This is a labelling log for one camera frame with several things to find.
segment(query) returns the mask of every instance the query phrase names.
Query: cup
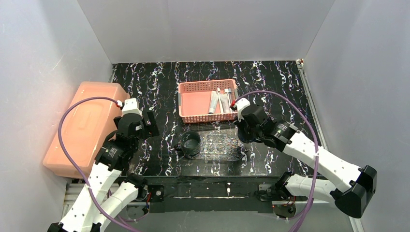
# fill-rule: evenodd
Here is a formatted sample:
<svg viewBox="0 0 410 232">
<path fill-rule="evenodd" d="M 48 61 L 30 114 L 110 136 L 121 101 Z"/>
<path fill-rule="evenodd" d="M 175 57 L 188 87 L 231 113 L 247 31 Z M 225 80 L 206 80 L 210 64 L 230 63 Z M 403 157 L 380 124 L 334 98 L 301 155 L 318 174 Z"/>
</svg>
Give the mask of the cup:
<svg viewBox="0 0 410 232">
<path fill-rule="evenodd" d="M 196 156 L 201 150 L 201 137 L 195 131 L 187 131 L 182 134 L 181 140 L 174 146 L 176 151 L 182 151 L 185 155 Z"/>
</svg>

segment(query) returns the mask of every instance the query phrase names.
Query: robotic arm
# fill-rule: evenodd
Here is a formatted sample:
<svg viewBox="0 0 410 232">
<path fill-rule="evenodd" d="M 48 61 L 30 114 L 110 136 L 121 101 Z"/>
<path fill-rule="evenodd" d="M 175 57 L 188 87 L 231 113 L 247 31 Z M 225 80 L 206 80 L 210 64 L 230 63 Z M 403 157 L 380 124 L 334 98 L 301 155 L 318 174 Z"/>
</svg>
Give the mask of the robotic arm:
<svg viewBox="0 0 410 232">
<path fill-rule="evenodd" d="M 104 196 L 121 175 L 128 170 L 128 162 L 138 150 L 139 140 L 158 136 L 154 114 L 147 112 L 149 122 L 143 119 L 135 98 L 118 102 L 122 116 L 114 118 L 116 131 L 110 133 L 95 158 L 88 177 L 97 203 L 101 205 Z M 131 201 L 142 195 L 146 180 L 141 176 L 131 174 L 119 186 L 119 189 L 101 205 L 111 217 L 117 214 Z M 48 232 L 102 232 L 109 220 L 102 215 L 92 201 L 88 186 L 81 190 L 77 200 L 66 216 L 53 223 Z"/>
<path fill-rule="evenodd" d="M 323 147 L 315 153 L 314 143 L 289 122 L 276 122 L 266 115 L 263 107 L 250 104 L 244 98 L 233 105 L 238 111 L 238 138 L 244 143 L 258 142 L 293 156 L 310 167 L 319 155 L 318 172 L 328 180 L 317 180 L 313 197 L 334 203 L 343 213 L 361 218 L 376 192 L 377 171 L 371 166 L 360 168 L 348 163 Z M 312 179 L 285 172 L 271 188 L 273 194 L 284 199 L 308 196 Z"/>
</svg>

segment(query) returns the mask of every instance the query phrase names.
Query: black marble table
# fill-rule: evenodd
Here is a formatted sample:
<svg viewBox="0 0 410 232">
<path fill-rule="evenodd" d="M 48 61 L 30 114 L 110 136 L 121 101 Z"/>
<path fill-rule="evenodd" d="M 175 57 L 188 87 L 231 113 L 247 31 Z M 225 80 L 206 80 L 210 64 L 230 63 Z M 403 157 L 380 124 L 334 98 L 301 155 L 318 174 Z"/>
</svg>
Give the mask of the black marble table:
<svg viewBox="0 0 410 232">
<path fill-rule="evenodd" d="M 185 131 L 235 132 L 232 122 L 184 124 L 178 115 L 178 83 L 219 79 L 234 79 L 239 95 L 254 90 L 282 94 L 316 128 L 295 61 L 116 64 L 113 82 L 137 98 L 143 111 L 154 111 L 160 129 L 160 136 L 140 142 L 129 172 L 145 176 L 281 176 L 285 171 L 311 175 L 313 170 L 298 159 L 263 144 L 250 144 L 245 156 L 236 161 L 189 159 L 173 149 Z M 312 139 L 307 125 L 285 101 L 266 94 L 253 95 L 249 100 L 263 105 L 274 119 L 294 123 Z"/>
</svg>

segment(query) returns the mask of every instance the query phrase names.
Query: plastic basket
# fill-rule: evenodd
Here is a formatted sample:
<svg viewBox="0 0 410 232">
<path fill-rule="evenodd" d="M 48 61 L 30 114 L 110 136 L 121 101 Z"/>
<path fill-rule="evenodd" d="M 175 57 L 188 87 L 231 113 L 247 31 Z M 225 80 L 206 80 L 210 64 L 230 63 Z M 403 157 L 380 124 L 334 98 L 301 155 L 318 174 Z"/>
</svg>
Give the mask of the plastic basket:
<svg viewBox="0 0 410 232">
<path fill-rule="evenodd" d="M 181 116 L 182 121 L 196 123 L 233 120 L 237 112 L 221 114 L 219 102 L 215 113 L 208 114 L 211 91 L 215 91 L 217 88 L 220 88 L 221 93 L 224 93 L 226 88 L 230 88 L 232 90 L 231 99 L 234 100 L 238 97 L 233 79 L 179 83 L 179 116 Z"/>
</svg>

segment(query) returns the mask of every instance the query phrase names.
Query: white wall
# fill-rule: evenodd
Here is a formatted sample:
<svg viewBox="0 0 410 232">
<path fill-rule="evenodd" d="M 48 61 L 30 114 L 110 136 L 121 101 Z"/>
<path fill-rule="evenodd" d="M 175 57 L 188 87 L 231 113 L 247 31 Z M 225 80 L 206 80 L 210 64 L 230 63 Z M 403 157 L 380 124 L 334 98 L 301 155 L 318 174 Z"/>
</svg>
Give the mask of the white wall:
<svg viewBox="0 0 410 232">
<path fill-rule="evenodd" d="M 334 0 L 78 0 L 112 63 L 295 60 Z"/>
<path fill-rule="evenodd" d="M 76 1 L 0 1 L 0 231 L 46 231 L 66 182 L 42 165 L 82 81 L 111 64 Z"/>
<path fill-rule="evenodd" d="M 336 0 L 305 59 L 330 150 L 378 171 L 367 232 L 410 228 L 409 4 Z"/>
</svg>

